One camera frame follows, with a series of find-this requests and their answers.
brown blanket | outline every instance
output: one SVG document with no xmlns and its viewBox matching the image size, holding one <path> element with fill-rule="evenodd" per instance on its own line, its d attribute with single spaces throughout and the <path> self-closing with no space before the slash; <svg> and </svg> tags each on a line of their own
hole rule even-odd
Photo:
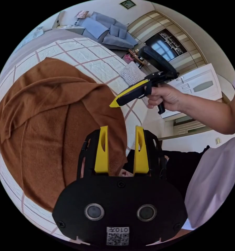
<svg viewBox="0 0 235 251">
<path fill-rule="evenodd" d="M 108 126 L 111 175 L 126 163 L 127 135 L 114 95 L 75 67 L 46 58 L 23 74 L 0 102 L 0 151 L 25 195 L 52 211 L 76 180 L 86 136 Z"/>
</svg>

sofa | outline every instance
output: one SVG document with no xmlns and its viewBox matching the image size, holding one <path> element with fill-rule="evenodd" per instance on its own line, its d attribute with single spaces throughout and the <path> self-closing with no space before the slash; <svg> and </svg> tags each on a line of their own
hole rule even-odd
<svg viewBox="0 0 235 251">
<path fill-rule="evenodd" d="M 91 17 L 80 19 L 77 25 L 85 28 L 83 36 L 108 49 L 128 50 L 138 44 L 127 32 L 127 26 L 98 12 L 93 12 Z"/>
</svg>

picture frame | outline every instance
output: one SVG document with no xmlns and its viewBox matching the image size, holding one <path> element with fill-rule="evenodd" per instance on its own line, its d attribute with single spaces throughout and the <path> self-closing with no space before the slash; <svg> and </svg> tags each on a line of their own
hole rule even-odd
<svg viewBox="0 0 235 251">
<path fill-rule="evenodd" d="M 129 10 L 130 8 L 136 6 L 135 3 L 133 3 L 131 0 L 126 0 L 124 2 L 121 2 L 120 5 L 122 5 L 124 8 L 126 8 L 127 10 Z"/>
</svg>

white bedsheet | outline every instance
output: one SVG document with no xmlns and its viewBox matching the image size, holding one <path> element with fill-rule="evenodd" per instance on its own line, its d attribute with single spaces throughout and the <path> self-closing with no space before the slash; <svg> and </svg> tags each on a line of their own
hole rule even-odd
<svg viewBox="0 0 235 251">
<path fill-rule="evenodd" d="M 75 66 L 97 83 L 107 84 L 115 95 L 128 87 L 127 83 L 119 75 L 120 70 L 127 64 L 104 46 L 88 38 L 80 37 L 57 40 L 23 58 L 0 80 L 0 101 L 22 74 L 46 57 L 57 58 Z M 135 126 L 140 126 L 143 123 L 148 110 L 142 100 L 133 100 L 129 104 L 122 106 L 121 109 L 125 118 L 128 136 L 128 147 L 126 150 L 128 155 L 135 141 Z M 30 222 L 51 235 L 72 241 L 62 235 L 56 227 L 50 212 L 25 197 L 22 189 L 9 173 L 1 154 L 0 180 L 13 203 Z"/>
</svg>

lamp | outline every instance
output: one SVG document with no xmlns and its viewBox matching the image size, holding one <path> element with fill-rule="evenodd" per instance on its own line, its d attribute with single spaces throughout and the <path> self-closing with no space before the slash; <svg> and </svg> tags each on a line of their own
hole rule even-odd
<svg viewBox="0 0 235 251">
<path fill-rule="evenodd" d="M 76 14 L 76 16 L 75 16 L 75 18 L 77 18 L 77 20 L 76 20 L 76 22 L 75 22 L 75 25 L 77 25 L 79 19 L 86 18 L 86 16 L 87 16 L 88 13 L 89 13 L 89 12 L 88 12 L 88 11 L 85 11 L 85 10 L 79 11 L 79 12 Z"/>
</svg>

